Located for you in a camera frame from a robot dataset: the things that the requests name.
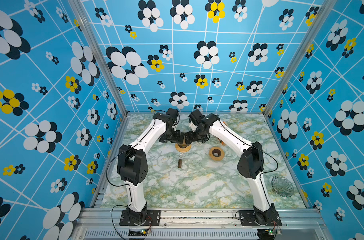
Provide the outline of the wooden ring dripper holder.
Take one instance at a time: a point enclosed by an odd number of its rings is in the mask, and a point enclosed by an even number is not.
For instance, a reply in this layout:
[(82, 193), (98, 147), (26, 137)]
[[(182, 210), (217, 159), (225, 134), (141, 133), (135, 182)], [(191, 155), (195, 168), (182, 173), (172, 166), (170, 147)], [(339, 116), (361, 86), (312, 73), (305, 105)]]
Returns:
[(175, 144), (176, 150), (180, 153), (187, 153), (191, 150), (191, 145)]

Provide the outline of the glass server with wooden handle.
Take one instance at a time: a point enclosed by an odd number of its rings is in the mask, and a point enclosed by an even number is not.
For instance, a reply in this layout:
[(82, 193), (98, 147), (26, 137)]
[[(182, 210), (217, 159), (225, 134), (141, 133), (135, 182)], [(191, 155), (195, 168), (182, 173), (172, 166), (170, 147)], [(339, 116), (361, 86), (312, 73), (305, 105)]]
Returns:
[(179, 158), (178, 158), (178, 168), (182, 167), (183, 157), (184, 157), (184, 153), (180, 153)]

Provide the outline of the clear glass dripper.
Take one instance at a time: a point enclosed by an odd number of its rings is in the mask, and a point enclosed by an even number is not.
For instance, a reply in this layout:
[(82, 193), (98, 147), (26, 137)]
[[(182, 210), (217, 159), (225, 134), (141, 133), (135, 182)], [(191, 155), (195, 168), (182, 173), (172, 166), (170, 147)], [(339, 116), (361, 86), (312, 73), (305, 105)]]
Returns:
[(285, 177), (275, 176), (271, 180), (273, 191), (281, 197), (289, 198), (294, 195), (292, 183)]

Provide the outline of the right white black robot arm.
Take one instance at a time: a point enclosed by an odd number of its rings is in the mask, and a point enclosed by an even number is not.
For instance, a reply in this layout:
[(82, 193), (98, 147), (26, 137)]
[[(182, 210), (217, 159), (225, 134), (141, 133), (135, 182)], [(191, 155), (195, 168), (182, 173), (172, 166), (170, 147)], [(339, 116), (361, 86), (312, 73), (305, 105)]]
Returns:
[(256, 222), (261, 226), (270, 222), (281, 226), (279, 213), (269, 197), (264, 181), (262, 145), (241, 137), (215, 114), (205, 116), (195, 110), (188, 117), (191, 131), (185, 134), (186, 143), (205, 143), (211, 136), (214, 136), (229, 146), (239, 156), (236, 168), (249, 184)]

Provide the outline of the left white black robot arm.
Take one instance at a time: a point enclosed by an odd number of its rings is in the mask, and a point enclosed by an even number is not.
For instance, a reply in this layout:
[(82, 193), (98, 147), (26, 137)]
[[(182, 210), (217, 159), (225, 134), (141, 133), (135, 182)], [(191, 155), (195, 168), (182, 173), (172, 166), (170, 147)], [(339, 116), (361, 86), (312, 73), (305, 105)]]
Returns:
[(147, 201), (144, 197), (143, 181), (148, 174), (147, 153), (155, 142), (177, 143), (182, 140), (176, 130), (179, 111), (169, 108), (165, 113), (154, 114), (146, 130), (130, 145), (119, 149), (117, 173), (124, 181), (128, 193), (126, 215), (135, 224), (142, 224), (147, 217)]

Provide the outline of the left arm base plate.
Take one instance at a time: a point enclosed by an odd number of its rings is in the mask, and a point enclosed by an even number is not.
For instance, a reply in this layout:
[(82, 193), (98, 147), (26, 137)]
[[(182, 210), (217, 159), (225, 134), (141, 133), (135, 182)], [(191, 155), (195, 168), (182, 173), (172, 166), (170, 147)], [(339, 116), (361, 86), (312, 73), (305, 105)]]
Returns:
[(161, 210), (134, 212), (127, 208), (121, 212), (120, 226), (159, 226)]

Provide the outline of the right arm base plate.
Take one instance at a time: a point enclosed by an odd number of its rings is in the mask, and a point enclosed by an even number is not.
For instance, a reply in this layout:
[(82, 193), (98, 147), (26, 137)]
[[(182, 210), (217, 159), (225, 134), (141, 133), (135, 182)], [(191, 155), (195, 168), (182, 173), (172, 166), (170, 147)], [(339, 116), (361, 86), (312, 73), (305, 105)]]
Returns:
[(239, 210), (235, 217), (241, 222), (243, 227), (281, 227), (281, 218), (277, 211), (267, 211), (265, 213), (254, 210)]

